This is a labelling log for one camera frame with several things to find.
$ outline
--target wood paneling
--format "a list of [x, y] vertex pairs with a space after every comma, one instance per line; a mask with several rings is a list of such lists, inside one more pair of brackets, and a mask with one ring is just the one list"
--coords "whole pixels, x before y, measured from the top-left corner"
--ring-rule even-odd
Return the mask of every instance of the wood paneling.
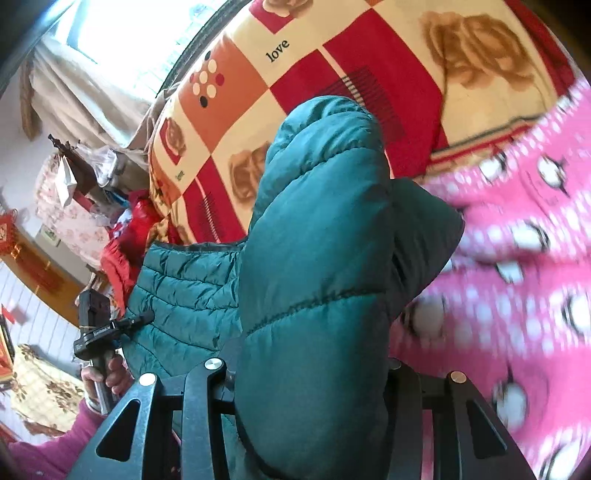
[[25, 245], [28, 249], [34, 251], [41, 259], [48, 262], [50, 267], [56, 271], [63, 279], [58, 290], [47, 292], [40, 287], [10, 255], [4, 255], [2, 259], [10, 270], [33, 292], [40, 300], [45, 302], [52, 310], [64, 317], [72, 325], [78, 326], [78, 310], [74, 305], [74, 300], [84, 288], [82, 283], [75, 280], [69, 273], [62, 270], [58, 265], [51, 262], [49, 257], [23, 235], [17, 233], [18, 242]]

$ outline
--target white wall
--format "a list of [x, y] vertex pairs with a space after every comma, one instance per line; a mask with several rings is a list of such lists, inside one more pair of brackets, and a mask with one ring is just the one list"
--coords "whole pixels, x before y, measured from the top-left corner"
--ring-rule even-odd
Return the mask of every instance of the white wall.
[[[9, 308], [15, 324], [8, 323], [10, 338], [16, 347], [26, 343], [61, 370], [76, 375], [79, 364], [73, 361], [73, 342], [80, 336], [78, 328], [51, 310], [14, 275], [6, 264], [0, 264], [0, 303]], [[20, 417], [10, 408], [8, 393], [0, 395], [0, 422], [28, 443], [47, 440], [44, 435], [31, 435]]]
[[[0, 98], [0, 199], [6, 208], [18, 210], [19, 228], [31, 239], [35, 239], [41, 228], [41, 220], [35, 216], [35, 181], [53, 150], [47, 132], [31, 142], [22, 131], [17, 73]], [[83, 284], [88, 282], [90, 273], [85, 263], [65, 245], [56, 248], [43, 240], [35, 242], [70, 275]]]

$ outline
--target bedspread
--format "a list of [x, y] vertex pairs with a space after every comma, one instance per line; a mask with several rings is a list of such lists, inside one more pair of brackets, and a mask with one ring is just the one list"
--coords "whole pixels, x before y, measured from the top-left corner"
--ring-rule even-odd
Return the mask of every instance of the bedspread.
[[474, 163], [573, 81], [517, 0], [254, 0], [169, 100], [151, 198], [186, 244], [244, 236], [269, 143], [297, 105], [355, 99], [381, 124], [391, 176]]

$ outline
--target jacket sleeve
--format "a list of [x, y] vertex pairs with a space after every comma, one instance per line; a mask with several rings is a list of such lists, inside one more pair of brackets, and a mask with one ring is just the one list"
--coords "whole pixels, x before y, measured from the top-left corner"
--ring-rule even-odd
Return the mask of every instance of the jacket sleeve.
[[80, 410], [72, 428], [54, 440], [39, 446], [24, 442], [9, 445], [11, 454], [22, 468], [26, 478], [39, 475], [45, 478], [65, 478], [82, 450], [103, 422], [103, 417], [92, 412], [85, 401], [80, 402]]
[[379, 124], [356, 102], [290, 113], [242, 252], [236, 470], [248, 473], [233, 478], [379, 478], [390, 324], [462, 230], [450, 206], [390, 180]]

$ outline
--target quilted fabric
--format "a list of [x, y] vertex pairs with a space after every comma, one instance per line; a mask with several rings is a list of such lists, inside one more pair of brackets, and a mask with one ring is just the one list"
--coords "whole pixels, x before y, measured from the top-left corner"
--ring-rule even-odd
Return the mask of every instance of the quilted fabric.
[[152, 244], [126, 310], [126, 316], [155, 313], [154, 323], [124, 346], [136, 378], [187, 373], [242, 333], [237, 287], [243, 245]]
[[371, 478], [379, 464], [391, 320], [463, 231], [441, 200], [390, 180], [383, 151], [357, 103], [310, 100], [269, 148], [248, 239], [148, 251], [128, 314], [155, 321], [124, 345], [134, 375], [187, 372], [245, 331], [238, 426], [224, 424], [232, 478]]

